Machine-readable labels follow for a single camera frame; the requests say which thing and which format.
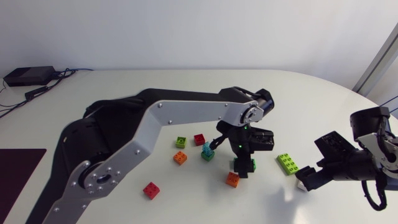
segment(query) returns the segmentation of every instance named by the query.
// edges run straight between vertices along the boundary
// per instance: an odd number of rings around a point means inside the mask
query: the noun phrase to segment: green lego brick
[[[251,162],[253,163],[253,171],[256,170],[256,161],[254,159],[251,159]]]
[[[292,158],[290,158],[287,153],[279,155],[277,160],[279,164],[284,168],[287,175],[292,175],[299,171],[296,163],[293,161]]]
[[[216,152],[215,151],[213,151],[213,153],[210,155],[210,156],[206,156],[206,154],[204,153],[204,152],[201,152],[201,157],[204,159],[204,160],[206,160],[207,162],[208,161],[210,161],[213,157],[214,157],[214,155],[216,154]]]
[[[178,137],[175,142],[175,146],[179,147],[181,149],[185,148],[186,144],[187,144],[187,138],[185,138],[185,137]]]

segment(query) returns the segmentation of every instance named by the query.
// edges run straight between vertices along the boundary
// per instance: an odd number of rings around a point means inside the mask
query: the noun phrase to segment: lego brick
[[[203,134],[197,134],[197,135],[195,135],[193,137],[193,139],[195,140],[195,144],[197,146],[201,146],[201,145],[203,145],[206,142],[205,137],[203,136]]]
[[[277,157],[279,164],[285,170],[287,175],[292,175],[299,171],[299,168],[296,166],[296,163],[290,158],[290,156],[285,153],[281,154]]]
[[[149,183],[146,188],[144,188],[144,193],[152,200],[160,192],[160,189],[154,184]]]
[[[179,151],[173,157],[174,161],[179,165],[182,165],[187,160],[187,158],[188,158],[187,155],[185,155],[182,151]]]
[[[210,161],[213,157],[214,157],[214,155],[216,154],[216,152],[215,151],[213,151],[213,153],[210,155],[210,156],[207,156],[204,152],[201,152],[201,157],[204,159],[204,160],[206,160],[207,162],[208,161]]]
[[[187,139],[185,137],[178,137],[175,142],[175,146],[181,149],[185,148],[186,144],[187,144]]]
[[[238,174],[234,174],[232,172],[229,172],[225,183],[236,188],[238,186],[238,183],[239,183],[239,175]]]

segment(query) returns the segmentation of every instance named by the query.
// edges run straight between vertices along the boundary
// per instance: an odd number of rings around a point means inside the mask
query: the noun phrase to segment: power adapter
[[[17,68],[4,81],[9,86],[47,85],[54,72],[53,66]]]

